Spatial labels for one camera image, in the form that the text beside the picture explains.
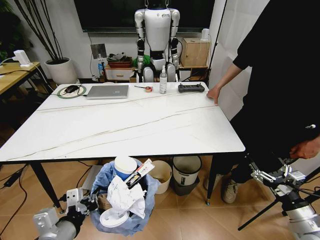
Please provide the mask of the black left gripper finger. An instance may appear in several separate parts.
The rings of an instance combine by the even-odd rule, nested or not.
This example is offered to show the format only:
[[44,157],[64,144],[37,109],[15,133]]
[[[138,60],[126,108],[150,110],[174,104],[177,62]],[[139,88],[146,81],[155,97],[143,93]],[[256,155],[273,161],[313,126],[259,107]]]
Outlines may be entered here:
[[95,201],[89,201],[87,202],[86,204],[86,208],[89,212],[92,212],[92,211],[97,211],[99,209],[99,205],[97,202]]
[[98,200],[99,194],[100,194],[99,190],[92,192],[87,198],[88,203],[89,204],[98,204],[99,203],[99,200]]

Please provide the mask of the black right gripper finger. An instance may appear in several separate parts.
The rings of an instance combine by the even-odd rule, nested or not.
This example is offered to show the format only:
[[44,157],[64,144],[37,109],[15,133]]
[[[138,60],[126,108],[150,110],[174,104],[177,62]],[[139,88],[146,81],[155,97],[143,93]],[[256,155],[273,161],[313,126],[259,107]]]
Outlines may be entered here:
[[295,163],[298,159],[297,158],[281,158],[279,157],[278,160],[282,164],[280,170],[283,172],[283,176],[288,176],[288,174],[292,171],[291,164]]
[[249,168],[252,171],[250,175],[253,179],[264,184],[265,186],[272,186],[275,183],[275,178],[260,170],[249,153],[246,153],[245,159],[248,161]]

